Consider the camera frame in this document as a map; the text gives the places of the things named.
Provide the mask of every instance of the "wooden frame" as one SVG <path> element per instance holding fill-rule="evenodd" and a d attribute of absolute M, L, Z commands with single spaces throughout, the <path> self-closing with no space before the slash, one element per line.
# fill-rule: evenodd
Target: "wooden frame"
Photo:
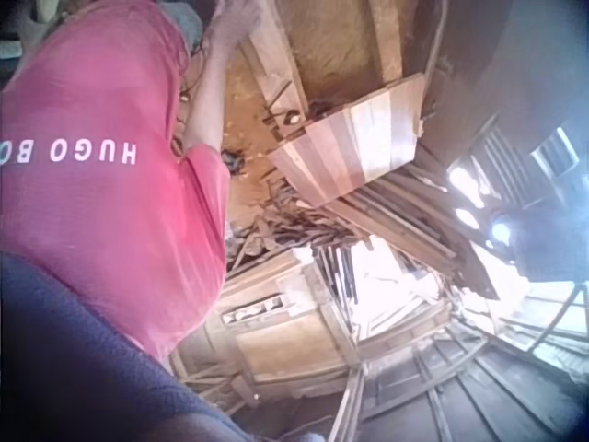
<path fill-rule="evenodd" d="M 329 433 L 328 442 L 353 441 L 362 407 L 365 378 L 364 365 L 350 372 L 340 408 Z"/>
<path fill-rule="evenodd" d="M 467 354 L 462 355 L 459 358 L 452 361 L 452 365 L 449 366 L 444 372 L 442 372 L 436 378 L 432 378 L 432 379 L 428 380 L 427 382 L 424 382 L 422 385 L 420 385 L 415 390 L 408 391 L 407 393 L 402 394 L 395 399 L 392 399 L 390 401 L 382 403 L 382 404 L 380 404 L 370 410 L 366 410 L 362 415 L 362 419 L 363 420 L 371 419 L 371 418 L 378 416 L 379 414 L 393 410 L 393 409 L 399 407 L 400 405 L 404 404 L 405 402 L 410 401 L 411 399 L 414 399 L 414 398 L 420 396 L 421 394 L 427 392 L 428 390 L 433 389 L 436 386 L 453 378 L 454 376 L 456 376 L 456 374 L 460 370 L 462 370 L 465 367 L 466 364 L 468 364 L 475 357 L 475 355 L 480 350 L 482 350 L 482 348 L 486 344 L 487 344 L 487 340 L 483 339 L 477 346 L 475 346 Z"/>
<path fill-rule="evenodd" d="M 299 130 L 308 112 L 305 91 L 274 0 L 258 0 L 261 24 L 242 44 L 268 111 L 283 138 Z"/>

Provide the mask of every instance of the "light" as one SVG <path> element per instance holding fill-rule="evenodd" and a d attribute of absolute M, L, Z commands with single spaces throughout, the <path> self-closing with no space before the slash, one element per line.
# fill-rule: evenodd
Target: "light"
<path fill-rule="evenodd" d="M 502 242 L 506 246 L 509 246 L 509 237 L 511 237 L 511 230 L 505 224 L 499 223 L 493 226 L 491 231 L 495 239 Z"/>
<path fill-rule="evenodd" d="M 479 195 L 479 184 L 462 168 L 450 172 L 450 182 L 459 189 L 478 209 L 485 206 Z"/>
<path fill-rule="evenodd" d="M 458 216 L 458 219 L 460 221 L 462 221 L 464 224 L 466 224 L 467 226 L 472 227 L 475 230 L 479 230 L 479 228 L 480 228 L 479 222 L 475 219 L 475 217 L 468 210 L 456 209 L 456 216 Z"/>

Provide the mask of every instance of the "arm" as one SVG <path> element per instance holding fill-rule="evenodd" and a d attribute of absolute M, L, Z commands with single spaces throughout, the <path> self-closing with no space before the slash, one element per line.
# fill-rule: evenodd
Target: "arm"
<path fill-rule="evenodd" d="M 228 63 L 228 53 L 217 51 L 214 47 L 211 49 L 186 120 L 183 140 L 185 149 L 192 149 L 200 144 L 221 149 L 225 114 L 225 71 Z"/>
<path fill-rule="evenodd" d="M 260 22 L 256 0 L 218 0 L 209 34 L 202 78 L 184 131 L 184 148 L 206 144 L 217 150 L 223 142 L 226 69 L 236 47 Z"/>

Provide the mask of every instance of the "lumber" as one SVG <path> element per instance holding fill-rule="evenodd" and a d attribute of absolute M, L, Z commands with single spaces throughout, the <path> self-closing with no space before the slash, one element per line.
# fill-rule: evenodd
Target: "lumber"
<path fill-rule="evenodd" d="M 258 1 L 261 23 L 242 44 L 242 52 L 271 116 L 275 116 L 280 134 L 286 137 L 302 127 L 308 104 L 276 4 L 274 0 Z M 294 123 L 289 118 L 293 111 L 298 113 Z"/>
<path fill-rule="evenodd" d="M 404 78 L 311 122 L 269 158 L 314 207 L 412 161 L 422 74 Z"/>
<path fill-rule="evenodd" d="M 383 83 L 403 77 L 401 36 L 395 0 L 370 0 L 370 11 L 375 25 L 380 75 Z"/>

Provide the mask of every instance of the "wooden structure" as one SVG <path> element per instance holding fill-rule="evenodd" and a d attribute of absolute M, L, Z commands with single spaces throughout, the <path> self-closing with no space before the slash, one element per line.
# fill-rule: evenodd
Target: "wooden structure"
<path fill-rule="evenodd" d="M 270 159 L 314 206 L 345 195 L 415 155 L 423 75 L 399 80 L 305 127 Z"/>
<path fill-rule="evenodd" d="M 339 281 L 348 285 L 338 261 Z M 325 395 L 343 391 L 349 371 L 363 361 L 394 353 L 450 321 L 447 302 L 425 303 L 358 342 L 345 292 L 334 292 L 329 283 L 328 274 L 339 274 L 332 265 L 315 262 L 311 249 L 290 249 L 234 274 L 204 327 L 175 355 L 183 360 L 172 364 L 184 366 L 175 370 L 179 377 L 231 386 L 239 377 L 238 394 L 248 404 Z"/>

